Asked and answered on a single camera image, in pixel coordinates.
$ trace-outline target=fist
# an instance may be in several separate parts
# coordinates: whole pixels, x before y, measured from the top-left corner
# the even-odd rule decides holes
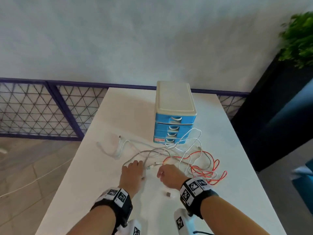
[[[157,177],[168,188],[180,190],[182,184],[189,177],[185,176],[176,166],[172,164],[165,164],[159,168]]]
[[[143,161],[134,161],[122,167],[119,188],[126,190],[131,199],[138,193],[143,179]]]

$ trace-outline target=person's left arm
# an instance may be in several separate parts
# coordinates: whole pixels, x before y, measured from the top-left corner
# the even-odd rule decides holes
[[[122,167],[119,188],[124,189],[132,199],[141,187],[143,161],[134,161],[128,167]],[[100,205],[87,213],[67,235],[111,235],[115,228],[114,211],[106,205]]]

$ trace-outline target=wrist strap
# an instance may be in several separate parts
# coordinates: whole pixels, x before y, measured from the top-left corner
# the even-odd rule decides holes
[[[201,177],[187,179],[180,189],[180,195],[180,200],[187,211],[201,219],[203,219],[200,212],[202,201],[210,196],[218,196]]]
[[[94,203],[91,210],[100,205],[109,206],[115,213],[115,228],[112,234],[117,232],[117,228],[122,225],[127,226],[128,218],[133,209],[131,198],[128,193],[121,188],[111,187],[106,190]]]

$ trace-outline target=green plant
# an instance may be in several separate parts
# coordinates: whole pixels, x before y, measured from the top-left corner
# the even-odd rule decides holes
[[[287,27],[280,33],[283,47],[280,52],[280,61],[292,60],[295,67],[313,65],[313,12],[296,14],[290,18]]]

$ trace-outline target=blue drawer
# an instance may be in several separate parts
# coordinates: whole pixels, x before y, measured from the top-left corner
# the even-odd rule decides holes
[[[181,133],[176,133],[176,132],[163,132],[163,131],[157,131],[157,130],[154,130],[154,137],[157,137],[157,138],[182,138],[185,133],[187,133],[188,131],[186,132],[181,132]]]
[[[156,138],[156,137],[153,137],[153,141],[156,142],[156,143],[162,143],[162,144],[174,144],[174,143],[178,143],[180,139],[179,138]],[[185,143],[186,141],[180,141],[179,144],[183,144]]]
[[[193,124],[196,116],[175,116],[156,114],[156,122],[166,124]]]
[[[171,124],[161,124],[155,123],[154,130],[164,131],[164,132],[187,132],[188,130],[192,129],[192,124],[186,125],[171,125]]]

